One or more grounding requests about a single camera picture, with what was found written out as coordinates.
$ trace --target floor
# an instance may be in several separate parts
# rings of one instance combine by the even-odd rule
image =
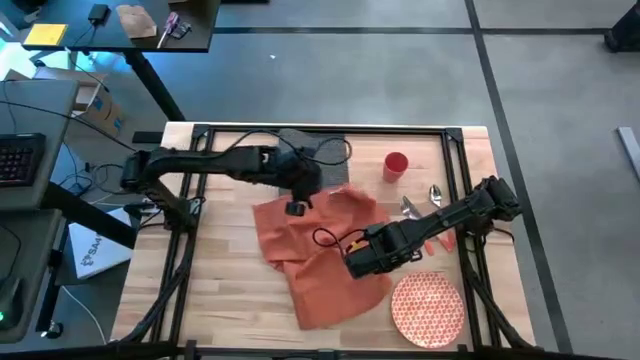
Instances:
[[[558,349],[554,331],[561,336],[566,323],[574,352],[631,359],[640,337],[640,184],[613,131],[630,126],[640,136],[640,54],[608,53],[601,29],[634,3],[271,0],[223,6],[222,34],[208,54],[148,58],[190,120],[487,126],[500,175],[533,209],[526,228],[520,219],[514,232],[538,344]],[[314,33],[317,27],[335,34]],[[120,56],[96,54],[81,65],[111,74],[124,139],[163,128],[166,118]],[[95,163],[125,156],[92,145],[74,151]],[[71,171],[65,156],[56,176]],[[549,280],[543,262],[534,262],[541,247],[564,322],[554,296],[541,290],[538,272]],[[125,274],[123,266],[70,288],[107,333]],[[100,342],[64,294],[56,319],[66,325],[61,339],[33,334],[0,351]]]

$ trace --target yellow sticky note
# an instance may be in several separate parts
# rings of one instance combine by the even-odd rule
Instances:
[[[25,45],[58,45],[67,31],[66,24],[35,24],[31,28]]]

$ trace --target orange cloth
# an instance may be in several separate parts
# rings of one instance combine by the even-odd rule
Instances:
[[[375,307],[391,289],[389,277],[370,275],[354,280],[338,248],[320,247],[311,235],[323,227],[341,238],[355,229],[387,223],[384,209],[350,186],[315,194],[311,197],[313,209],[307,209],[302,217],[285,214],[285,204],[290,200],[290,196],[282,196],[256,205],[253,214],[262,254],[287,278],[300,328],[334,325]],[[361,235],[349,236],[342,247]],[[322,244],[333,242],[324,232],[316,238]]]

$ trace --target keyboard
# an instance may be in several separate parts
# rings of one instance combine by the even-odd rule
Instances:
[[[0,188],[32,185],[44,148],[42,134],[0,134]]]

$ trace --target white paper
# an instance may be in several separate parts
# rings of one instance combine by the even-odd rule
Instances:
[[[131,226],[131,219],[123,208],[108,213]],[[83,280],[131,259],[133,250],[95,231],[73,223],[69,224],[69,237],[73,249],[78,279]]]

